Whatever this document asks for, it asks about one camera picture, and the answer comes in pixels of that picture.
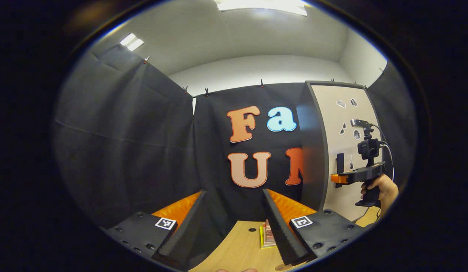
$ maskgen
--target fluorescent light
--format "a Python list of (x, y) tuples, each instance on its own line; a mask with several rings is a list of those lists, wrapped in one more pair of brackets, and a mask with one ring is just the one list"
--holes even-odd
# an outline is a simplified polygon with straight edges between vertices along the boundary
[(136, 36), (133, 34), (133, 33), (130, 33), (128, 34), (128, 36), (126, 36), (121, 42), (120, 44), (121, 45), (127, 45), (128, 43), (130, 43), (133, 39), (135, 39)]
[(130, 51), (134, 51), (135, 49), (139, 48), (139, 46), (141, 46), (142, 44), (143, 44), (143, 41), (138, 39), (134, 41), (131, 45), (129, 45), (127, 48)]
[(301, 0), (216, 0), (220, 11), (236, 9), (271, 9), (307, 16)]

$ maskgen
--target black handle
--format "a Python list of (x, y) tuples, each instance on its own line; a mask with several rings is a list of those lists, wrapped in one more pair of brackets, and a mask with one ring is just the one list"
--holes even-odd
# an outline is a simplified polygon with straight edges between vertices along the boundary
[(375, 186), (375, 188), (368, 190), (368, 186), (372, 184), (374, 179), (370, 181), (365, 181), (365, 191), (366, 193), (363, 195), (363, 199), (355, 203), (357, 206), (362, 206), (362, 207), (372, 207), (377, 203), (379, 200), (379, 195), (380, 195), (380, 188), (378, 186)]

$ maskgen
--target white board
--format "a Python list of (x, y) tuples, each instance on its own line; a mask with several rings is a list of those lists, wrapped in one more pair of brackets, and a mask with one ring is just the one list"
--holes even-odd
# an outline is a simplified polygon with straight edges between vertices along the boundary
[[(320, 107), (324, 128), (326, 132), (326, 141), (328, 145), (328, 187), (323, 209), (331, 209), (354, 221), (362, 217), (367, 207), (355, 206), (360, 200), (361, 182), (350, 185), (344, 185), (335, 188), (335, 183), (330, 180), (331, 174), (336, 174), (336, 155), (344, 153), (345, 172), (350, 170), (350, 155), (353, 158), (353, 169), (365, 167), (367, 160), (362, 160), (358, 154), (357, 144), (363, 141), (363, 129), (352, 127), (351, 119), (362, 119), (372, 124), (379, 125), (377, 117), (370, 100), (361, 88), (311, 85), (314, 95)], [(343, 123), (346, 124), (344, 133), (341, 134)], [(373, 138), (380, 139), (380, 132), (373, 127)], [(356, 139), (354, 131), (360, 133), (360, 138)], [(380, 162), (380, 156), (374, 159), (374, 162)]]

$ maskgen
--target finger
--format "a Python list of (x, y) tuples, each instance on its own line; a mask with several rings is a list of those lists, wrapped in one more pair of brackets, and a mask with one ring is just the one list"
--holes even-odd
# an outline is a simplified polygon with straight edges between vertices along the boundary
[(382, 182), (381, 182), (381, 176), (380, 176), (380, 177), (377, 177), (377, 178), (372, 182), (372, 184), (370, 184), (370, 185), (368, 186), (368, 189), (371, 190), (371, 189), (375, 188), (375, 186), (380, 185), (381, 183), (382, 183)]

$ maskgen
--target orange letter f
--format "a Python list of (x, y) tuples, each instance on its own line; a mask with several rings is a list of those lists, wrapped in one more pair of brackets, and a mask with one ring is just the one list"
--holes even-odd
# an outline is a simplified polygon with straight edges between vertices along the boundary
[(249, 126), (249, 129), (251, 130), (253, 130), (256, 127), (256, 121), (254, 120), (253, 114), (260, 114), (258, 107), (245, 107), (239, 110), (231, 110), (227, 113), (227, 116), (231, 118), (232, 124), (231, 143), (247, 141), (252, 138), (252, 133), (249, 133), (246, 130), (246, 126)]

